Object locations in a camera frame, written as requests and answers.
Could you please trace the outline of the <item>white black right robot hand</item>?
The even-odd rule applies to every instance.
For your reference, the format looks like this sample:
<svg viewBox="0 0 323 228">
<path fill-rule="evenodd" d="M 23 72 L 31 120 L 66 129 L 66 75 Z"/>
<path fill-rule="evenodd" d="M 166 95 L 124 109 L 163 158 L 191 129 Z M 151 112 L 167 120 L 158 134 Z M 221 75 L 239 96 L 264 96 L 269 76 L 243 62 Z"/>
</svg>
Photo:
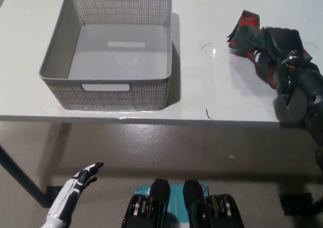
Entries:
<svg viewBox="0 0 323 228">
<path fill-rule="evenodd" d="M 262 33 L 263 43 L 257 50 L 267 56 L 271 63 L 300 66 L 305 61 L 305 50 L 298 30 L 265 27 Z"/>
</svg>

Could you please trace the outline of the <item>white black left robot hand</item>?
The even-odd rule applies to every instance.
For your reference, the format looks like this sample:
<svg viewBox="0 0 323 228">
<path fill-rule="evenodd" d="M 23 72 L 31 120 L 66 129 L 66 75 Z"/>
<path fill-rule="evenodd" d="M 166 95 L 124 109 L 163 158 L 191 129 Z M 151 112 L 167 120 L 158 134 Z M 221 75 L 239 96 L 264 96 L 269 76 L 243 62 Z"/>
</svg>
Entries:
<svg viewBox="0 0 323 228">
<path fill-rule="evenodd" d="M 65 182 L 49 209 L 42 228 L 70 226 L 78 199 L 82 192 L 97 180 L 94 175 L 101 167 L 103 167 L 102 162 L 89 165 Z"/>
</svg>

